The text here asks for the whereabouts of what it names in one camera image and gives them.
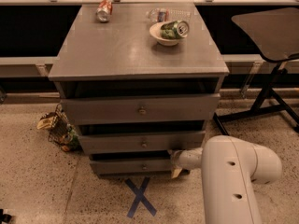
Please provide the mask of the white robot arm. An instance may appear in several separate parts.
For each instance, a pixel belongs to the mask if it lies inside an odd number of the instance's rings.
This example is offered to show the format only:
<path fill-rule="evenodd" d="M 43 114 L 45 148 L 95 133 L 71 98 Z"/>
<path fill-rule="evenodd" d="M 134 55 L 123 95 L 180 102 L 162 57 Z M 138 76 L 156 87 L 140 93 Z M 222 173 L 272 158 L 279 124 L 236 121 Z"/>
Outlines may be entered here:
<path fill-rule="evenodd" d="M 203 147 L 170 152 L 172 176 L 200 169 L 206 224 L 262 224 L 253 186 L 282 175 L 277 153 L 232 136 L 210 138 Z"/>

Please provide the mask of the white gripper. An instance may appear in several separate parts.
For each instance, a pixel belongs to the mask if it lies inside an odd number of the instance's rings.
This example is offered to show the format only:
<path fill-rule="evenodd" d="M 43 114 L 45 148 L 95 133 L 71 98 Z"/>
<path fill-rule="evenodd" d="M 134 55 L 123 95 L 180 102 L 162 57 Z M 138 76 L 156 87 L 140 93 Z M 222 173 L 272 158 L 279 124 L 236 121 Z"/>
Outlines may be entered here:
<path fill-rule="evenodd" d="M 173 170 L 171 171 L 171 178 L 177 178 L 181 169 L 186 166 L 186 161 L 184 159 L 184 151 L 183 150 L 167 150 L 170 155 L 171 164 L 173 166 Z"/>

